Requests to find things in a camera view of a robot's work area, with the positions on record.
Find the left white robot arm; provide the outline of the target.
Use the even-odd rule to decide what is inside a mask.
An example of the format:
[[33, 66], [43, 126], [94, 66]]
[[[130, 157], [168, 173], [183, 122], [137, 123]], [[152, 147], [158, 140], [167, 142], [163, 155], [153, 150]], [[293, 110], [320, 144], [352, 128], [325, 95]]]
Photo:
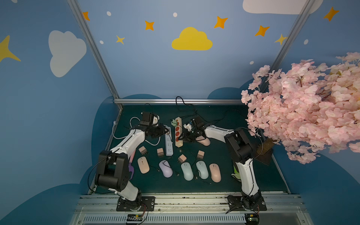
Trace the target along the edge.
[[143, 112], [139, 124], [131, 128], [124, 140], [112, 149], [100, 153], [95, 165], [95, 185], [135, 202], [140, 194], [139, 189], [129, 181], [129, 159], [146, 137], [158, 138], [167, 132], [168, 129], [159, 122], [157, 114]]

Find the purple wireless mouse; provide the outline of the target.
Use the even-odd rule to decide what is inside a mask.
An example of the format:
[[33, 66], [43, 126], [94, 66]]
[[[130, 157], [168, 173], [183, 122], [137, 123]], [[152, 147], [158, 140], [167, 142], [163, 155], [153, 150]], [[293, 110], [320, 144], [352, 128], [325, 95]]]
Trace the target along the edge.
[[173, 175], [173, 170], [170, 167], [169, 162], [167, 160], [162, 160], [159, 163], [159, 168], [161, 169], [165, 178], [170, 178]]

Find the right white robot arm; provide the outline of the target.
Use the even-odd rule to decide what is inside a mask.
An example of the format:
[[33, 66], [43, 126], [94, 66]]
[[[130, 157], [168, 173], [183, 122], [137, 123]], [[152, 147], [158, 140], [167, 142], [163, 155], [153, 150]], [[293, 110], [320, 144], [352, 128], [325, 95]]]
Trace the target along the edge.
[[225, 129], [204, 124], [200, 117], [192, 119], [183, 125], [179, 140], [198, 142], [204, 146], [210, 145], [210, 140], [216, 139], [227, 146], [232, 161], [241, 177], [241, 192], [245, 197], [259, 197], [261, 191], [257, 185], [253, 169], [253, 156], [256, 147], [250, 141], [242, 128]]

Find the white power strip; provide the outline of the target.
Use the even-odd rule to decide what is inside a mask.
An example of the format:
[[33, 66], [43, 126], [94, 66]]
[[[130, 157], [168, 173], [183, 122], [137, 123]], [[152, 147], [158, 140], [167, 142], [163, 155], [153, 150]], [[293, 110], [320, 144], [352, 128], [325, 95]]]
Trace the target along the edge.
[[166, 156], [169, 157], [173, 155], [172, 134], [171, 134], [171, 128], [169, 126], [165, 125], [165, 128], [167, 129], [167, 133], [165, 134]]

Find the pink charger adapter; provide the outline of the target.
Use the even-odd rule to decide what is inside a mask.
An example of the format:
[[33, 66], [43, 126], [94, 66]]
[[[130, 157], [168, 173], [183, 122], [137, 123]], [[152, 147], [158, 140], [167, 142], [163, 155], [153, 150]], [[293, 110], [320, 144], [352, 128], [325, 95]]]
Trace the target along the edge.
[[162, 156], [164, 156], [164, 155], [165, 155], [165, 154], [164, 154], [163, 148], [157, 149], [157, 156], [158, 156], [158, 157], [162, 157]]
[[181, 154], [179, 157], [178, 157], [178, 162], [179, 163], [185, 163], [187, 160], [187, 157], [184, 155], [184, 154]]
[[138, 150], [142, 155], [146, 155], [148, 153], [147, 149], [144, 146], [140, 147]]
[[205, 152], [199, 150], [198, 153], [197, 153], [197, 158], [198, 158], [198, 159], [203, 159], [203, 158], [204, 158], [204, 155], [205, 155]]

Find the cream red power strip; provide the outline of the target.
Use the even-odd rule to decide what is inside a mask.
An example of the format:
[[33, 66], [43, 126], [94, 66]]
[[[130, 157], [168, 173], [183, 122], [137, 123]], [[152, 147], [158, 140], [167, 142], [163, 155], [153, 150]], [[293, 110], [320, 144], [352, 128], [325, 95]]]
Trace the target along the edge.
[[181, 148], [183, 146], [183, 141], [180, 140], [180, 136], [182, 134], [182, 119], [180, 117], [177, 117], [175, 119], [175, 122], [175, 146]]

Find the light green wireless mouse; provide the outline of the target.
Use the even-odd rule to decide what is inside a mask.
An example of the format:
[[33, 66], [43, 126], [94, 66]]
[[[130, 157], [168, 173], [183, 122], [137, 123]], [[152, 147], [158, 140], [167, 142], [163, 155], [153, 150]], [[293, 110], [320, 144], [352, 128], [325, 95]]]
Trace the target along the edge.
[[186, 181], [193, 180], [194, 174], [192, 172], [192, 167], [191, 167], [190, 163], [188, 163], [188, 162], [182, 163], [181, 164], [181, 169], [182, 169], [182, 172], [183, 172], [184, 179]]

